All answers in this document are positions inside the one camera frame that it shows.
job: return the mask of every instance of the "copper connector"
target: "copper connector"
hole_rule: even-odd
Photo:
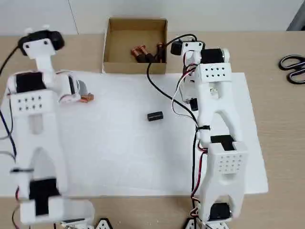
[[[82,95],[81,99],[80,99],[80,102],[87,103],[87,102],[90,102],[92,100],[94,100],[94,94],[89,93],[89,94]]]
[[[140,54],[139,54],[139,52],[137,51],[137,47],[136,47],[136,48],[131,49],[131,53],[132,53],[132,55],[133,55],[134,57],[137,57],[137,56],[139,56],[139,55],[140,55]]]
[[[162,49],[164,47],[164,44],[162,42],[157,43],[157,48]]]
[[[148,52],[147,52],[147,50],[145,48],[146,48],[145,45],[138,46],[138,50],[141,50],[145,55],[147,55]]]

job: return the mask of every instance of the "white foam board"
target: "white foam board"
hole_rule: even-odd
[[[157,92],[145,75],[74,72],[87,84],[95,100],[61,106],[60,122],[69,172],[69,196],[188,196],[191,189],[191,119],[172,113],[170,100]],[[153,75],[152,79],[173,94],[179,74]],[[249,148],[245,192],[268,191],[264,160],[243,73],[233,73],[234,98]],[[8,100],[1,106],[10,125]],[[164,119],[148,122],[146,115],[163,111]],[[212,134],[228,134],[219,116]],[[0,135],[5,135],[0,125]],[[0,150],[11,151],[9,140]],[[196,152],[196,164],[200,152]],[[0,196],[13,196],[16,183],[9,170],[11,158],[0,155]],[[35,177],[54,173],[44,155],[35,160]],[[206,170],[204,158],[202,176]]]

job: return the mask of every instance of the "wooden table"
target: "wooden table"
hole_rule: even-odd
[[[305,86],[292,85],[277,68],[287,54],[305,55],[304,32],[196,32],[207,47],[226,47],[233,72],[245,72],[262,152],[269,193],[247,196],[232,229],[279,229],[303,226],[305,206]],[[168,38],[175,36],[169,33]],[[103,34],[65,36],[66,47],[53,58],[56,69],[100,72]],[[0,37],[0,60],[17,37]],[[34,68],[18,52],[0,78],[3,93],[10,73]],[[168,55],[167,72],[178,73],[179,57]],[[95,198],[96,218],[108,217],[115,229],[180,229],[191,209],[189,198]],[[0,199],[0,228],[13,228],[13,199]],[[51,228],[51,225],[35,226]]]

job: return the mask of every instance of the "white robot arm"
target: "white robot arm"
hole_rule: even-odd
[[[56,73],[51,56],[64,46],[59,32],[38,31],[20,39],[18,47],[34,59],[37,71],[15,73],[8,79],[17,155],[12,170],[19,186],[23,224],[65,221],[77,229],[90,229],[94,207],[87,200],[64,198],[68,190],[65,153],[58,123],[59,103],[89,100],[85,84],[69,71]],[[46,154],[54,177],[34,179],[34,160]]]
[[[180,92],[183,101],[198,110],[197,138],[208,149],[197,208],[199,220],[213,228],[240,214],[248,157],[234,104],[229,52],[204,49],[203,42],[177,41],[171,53],[183,56],[184,71],[192,69]],[[229,135],[211,136],[214,114],[222,117]]]

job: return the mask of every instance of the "cardboard box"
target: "cardboard box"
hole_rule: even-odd
[[[166,19],[109,18],[103,69],[106,73],[145,74],[147,63],[137,63],[131,49],[145,45],[152,55],[157,43],[166,41]],[[151,74],[163,74],[166,63],[153,63]]]

